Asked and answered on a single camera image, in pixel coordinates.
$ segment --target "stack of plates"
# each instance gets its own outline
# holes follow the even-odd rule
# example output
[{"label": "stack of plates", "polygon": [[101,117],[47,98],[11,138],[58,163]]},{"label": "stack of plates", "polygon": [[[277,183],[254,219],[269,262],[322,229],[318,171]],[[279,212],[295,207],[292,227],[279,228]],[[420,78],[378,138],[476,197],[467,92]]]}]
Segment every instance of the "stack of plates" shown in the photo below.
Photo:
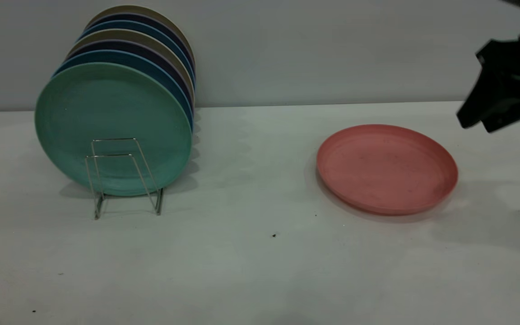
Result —
[{"label": "stack of plates", "polygon": [[[190,157],[195,82],[194,54],[170,20],[138,6],[107,9],[89,22],[43,89],[37,137],[51,161],[87,187],[92,140],[136,138],[156,187],[166,187]],[[122,153],[138,158],[149,177],[133,141],[95,143],[95,154]],[[99,158],[97,167],[104,193],[146,193],[131,159]],[[96,188],[99,179],[92,181]]]}]

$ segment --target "blue plate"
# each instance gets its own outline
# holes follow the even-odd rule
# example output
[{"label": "blue plate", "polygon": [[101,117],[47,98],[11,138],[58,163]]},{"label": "blue plate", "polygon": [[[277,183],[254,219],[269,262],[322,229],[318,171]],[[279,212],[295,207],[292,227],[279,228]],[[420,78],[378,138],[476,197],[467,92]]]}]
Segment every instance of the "blue plate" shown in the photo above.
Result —
[{"label": "blue plate", "polygon": [[90,43],[88,45],[80,47],[75,52],[71,53],[67,58],[66,61],[69,60],[72,57],[78,56],[79,54],[91,52],[91,51],[97,51],[97,50],[119,50],[124,51],[128,53],[136,54],[137,56],[143,57],[147,60],[150,60],[151,62],[157,64],[162,70],[168,72],[168,74],[176,81],[178,85],[180,85],[180,88],[186,95],[186,98],[188,98],[188,101],[190,102],[190,107],[193,107],[194,103],[192,102],[192,95],[189,91],[190,85],[180,76],[179,72],[177,72],[176,68],[168,62],[165,58],[163,58],[161,55],[159,55],[157,52],[149,49],[146,46],[140,45],[138,43],[133,43],[129,41],[114,41],[114,40],[108,40],[108,41],[100,41],[100,42],[94,42]]},{"label": "blue plate", "polygon": [[94,25],[93,27],[86,29],[84,33],[81,34],[78,41],[82,39],[83,37],[86,37],[87,35],[91,33],[95,33],[97,31],[101,31],[104,29],[130,29],[132,31],[137,31],[140,33],[144,33],[146,35],[149,35],[161,43],[163,43],[165,46],[167,46],[184,64],[186,69],[188,70],[188,73],[190,74],[190,77],[192,78],[192,83],[194,84],[194,87],[196,86],[196,73],[194,72],[194,66],[190,63],[190,60],[188,60],[188,57],[180,49],[180,47],[170,39],[166,34],[162,33],[161,31],[157,30],[154,27],[151,27],[150,25],[138,23],[138,21],[131,21],[131,20],[113,20],[113,21],[107,21],[105,23]]},{"label": "blue plate", "polygon": [[159,82],[166,89],[168,89],[168,91],[170,91],[170,93],[176,97],[176,99],[180,102],[182,109],[184,110],[184,114],[186,114],[186,117],[190,122],[190,129],[194,129],[194,118],[192,116],[190,101],[188,101],[188,98],[181,90],[181,87],[168,74],[168,72],[162,70],[162,68],[157,66],[155,63],[150,62],[143,57],[137,56],[136,54],[117,50],[98,50],[83,53],[64,62],[55,72],[54,76],[68,68],[71,68],[72,66],[90,62],[106,62],[125,65],[147,74]]},{"label": "blue plate", "polygon": [[147,16],[143,16],[143,15],[140,15],[140,14],[134,14],[134,13],[111,14],[111,15],[103,17],[103,18],[101,18],[101,19],[99,19],[97,21],[94,21],[89,26],[89,28],[93,28],[93,27],[95,27],[95,26],[97,26],[99,24],[106,23],[108,21],[114,21],[114,20],[131,20],[131,21],[136,21],[138,23],[142,23],[142,24],[151,26],[151,27],[161,31],[161,33],[163,33],[164,35],[169,37],[177,46],[179,46],[179,48],[182,50],[182,53],[184,53],[186,55],[186,57],[188,58],[188,60],[190,61],[190,65],[192,67],[195,66],[194,58],[192,58],[190,56],[190,52],[186,48],[186,45],[184,45],[184,43],[182,43],[180,38],[171,29],[169,29],[166,25],[162,24],[161,22],[159,22],[159,21],[157,21],[157,20],[155,20],[153,18],[150,18],[150,17],[147,17]]}]

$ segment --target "navy blue plate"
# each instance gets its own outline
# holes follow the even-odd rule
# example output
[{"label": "navy blue plate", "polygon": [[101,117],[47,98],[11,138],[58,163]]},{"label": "navy blue plate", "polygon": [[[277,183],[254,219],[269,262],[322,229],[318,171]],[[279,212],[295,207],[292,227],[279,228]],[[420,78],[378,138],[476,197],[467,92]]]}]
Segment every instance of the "navy blue plate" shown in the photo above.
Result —
[{"label": "navy blue plate", "polygon": [[194,84],[194,87],[196,86],[196,73],[194,72],[194,67],[188,59],[188,57],[186,56],[186,54],[184,53],[184,51],[182,51],[182,49],[180,49],[180,47],[174,41],[172,41],[172,39],[168,37],[168,35],[162,33],[154,27],[151,27],[150,25],[146,25],[143,23],[139,23],[138,21],[131,20],[106,21],[105,23],[93,25],[92,27],[86,29],[84,33],[81,34],[78,41],[91,33],[95,33],[104,29],[130,29],[132,31],[144,33],[148,36],[157,39],[162,44],[167,46],[180,59],[180,61],[188,70],[188,73],[192,78],[192,83]]},{"label": "navy blue plate", "polygon": [[108,22],[108,21],[114,21],[114,20],[137,21],[138,23],[149,25],[149,26],[151,26],[151,27],[161,31],[163,34],[167,35],[167,37],[172,39],[172,41],[174,41],[174,43],[176,43],[176,45],[178,45],[180,47],[182,52],[184,52],[186,57],[188,57],[188,59],[190,60],[190,64],[192,66],[195,66],[194,58],[190,56],[190,52],[186,48],[186,45],[180,40],[180,38],[171,29],[169,29],[166,25],[164,25],[161,22],[159,22],[159,21],[157,21],[155,19],[152,19],[150,17],[143,16],[143,15],[140,15],[140,14],[134,14],[134,13],[111,14],[111,15],[103,17],[103,18],[101,18],[101,19],[99,19],[97,21],[94,21],[88,27],[88,29],[92,28],[92,27],[94,27],[96,25],[99,25],[101,23],[105,23],[105,22]]}]

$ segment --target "beige plate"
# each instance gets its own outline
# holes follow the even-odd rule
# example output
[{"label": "beige plate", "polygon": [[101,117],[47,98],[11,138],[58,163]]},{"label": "beige plate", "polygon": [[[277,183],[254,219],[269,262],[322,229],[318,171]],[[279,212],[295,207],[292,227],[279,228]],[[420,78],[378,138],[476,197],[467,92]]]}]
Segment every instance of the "beige plate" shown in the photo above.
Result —
[{"label": "beige plate", "polygon": [[133,6],[133,5],[124,5],[124,6],[115,6],[109,9],[104,10],[103,12],[98,13],[94,18],[92,18],[89,21],[89,24],[85,26],[85,29],[88,29],[91,24],[93,24],[95,21],[102,19],[103,17],[110,16],[112,14],[118,14],[118,13],[135,13],[135,14],[142,14],[143,16],[150,17],[152,19],[155,19],[159,22],[161,22],[163,25],[167,26],[169,29],[171,29],[184,43],[188,51],[190,52],[190,56],[192,57],[192,61],[194,62],[194,52],[192,52],[192,48],[190,47],[190,43],[188,43],[188,40],[180,31],[180,29],[172,23],[171,20],[167,19],[166,17],[162,16],[158,12],[155,12],[151,9],[140,7],[140,6]]},{"label": "beige plate", "polygon": [[91,33],[86,37],[83,37],[74,45],[70,53],[68,53],[68,57],[78,49],[82,48],[85,45],[88,45],[93,42],[98,41],[107,41],[109,39],[128,41],[137,43],[143,46],[156,51],[159,55],[163,56],[168,62],[176,68],[177,72],[182,76],[184,83],[186,84],[186,88],[190,91],[190,97],[192,98],[192,103],[194,103],[194,85],[192,84],[192,79],[190,79],[190,75],[188,74],[188,70],[180,59],[176,56],[174,52],[172,52],[169,47],[165,46],[163,43],[158,41],[157,39],[148,36],[144,33],[140,33],[137,31],[131,31],[129,29],[104,29],[101,31],[97,31],[95,33]]}]

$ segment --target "wire plate stand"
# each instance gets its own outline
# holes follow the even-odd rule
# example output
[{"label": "wire plate stand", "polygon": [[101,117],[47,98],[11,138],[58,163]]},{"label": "wire plate stand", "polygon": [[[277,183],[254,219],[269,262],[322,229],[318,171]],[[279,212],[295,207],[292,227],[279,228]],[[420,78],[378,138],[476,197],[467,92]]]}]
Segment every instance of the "wire plate stand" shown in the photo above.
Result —
[{"label": "wire plate stand", "polygon": [[[138,146],[138,151],[140,155],[142,156],[142,161],[144,165],[146,166],[146,169],[148,171],[148,174],[150,175],[150,178],[153,183],[153,190],[149,190],[146,181],[144,179],[144,176],[142,175],[142,171],[140,170],[140,167],[138,165],[138,160],[136,160],[136,157],[132,153],[121,153],[121,154],[95,154],[95,143],[96,142],[129,142],[133,141]],[[140,146],[140,143],[136,138],[121,138],[121,139],[95,139],[91,141],[91,155],[85,156],[85,168],[87,169],[87,177],[89,179],[89,188],[91,189],[91,194],[93,195],[93,205],[95,205],[95,220],[98,220],[101,216],[102,212],[102,203],[106,201],[107,198],[110,197],[110,195],[106,195],[103,192],[103,184],[101,176],[99,175],[99,168],[98,168],[98,158],[122,158],[122,157],[128,157],[132,160],[134,163],[134,166],[136,167],[136,171],[138,171],[138,176],[140,177],[140,180],[142,181],[142,185],[144,185],[144,189],[146,190],[146,195],[148,199],[150,199],[150,203],[153,208],[153,212],[157,214],[158,216],[162,212],[162,197],[163,197],[163,190],[164,188],[158,189],[157,185],[155,184],[155,179],[153,178],[153,175],[150,170],[150,166],[148,166],[148,163],[146,161],[146,156],[144,156],[144,152],[142,150],[142,146]],[[93,181],[91,179],[91,172],[89,171],[89,160],[93,159],[93,164],[95,165],[95,174],[97,176],[97,182],[99,184],[99,192],[96,192],[93,187]]]}]

